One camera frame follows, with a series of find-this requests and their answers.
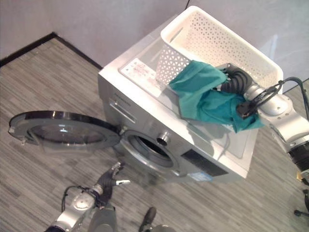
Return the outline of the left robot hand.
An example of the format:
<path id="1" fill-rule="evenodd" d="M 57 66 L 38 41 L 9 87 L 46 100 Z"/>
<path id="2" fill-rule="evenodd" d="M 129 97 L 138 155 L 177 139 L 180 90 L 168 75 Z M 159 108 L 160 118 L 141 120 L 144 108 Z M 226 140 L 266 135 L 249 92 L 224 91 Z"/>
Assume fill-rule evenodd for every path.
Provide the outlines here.
<path id="1" fill-rule="evenodd" d="M 131 183 L 128 179 L 115 179 L 115 176 L 124 168 L 124 165 L 124 162 L 117 162 L 97 180 L 97 184 L 102 188 L 102 193 L 106 192 L 106 190 L 111 190 L 114 186 L 128 185 Z"/>

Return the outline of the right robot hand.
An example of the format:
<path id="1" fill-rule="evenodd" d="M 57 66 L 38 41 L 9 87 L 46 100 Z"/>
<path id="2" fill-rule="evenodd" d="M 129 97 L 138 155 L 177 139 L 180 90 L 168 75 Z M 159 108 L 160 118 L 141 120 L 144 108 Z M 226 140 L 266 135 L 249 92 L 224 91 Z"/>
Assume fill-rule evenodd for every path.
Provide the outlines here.
<path id="1" fill-rule="evenodd" d="M 231 63 L 226 63 L 216 68 L 227 77 L 227 80 L 220 86 L 222 92 L 244 95 L 253 84 L 253 79 L 249 74 Z"/>

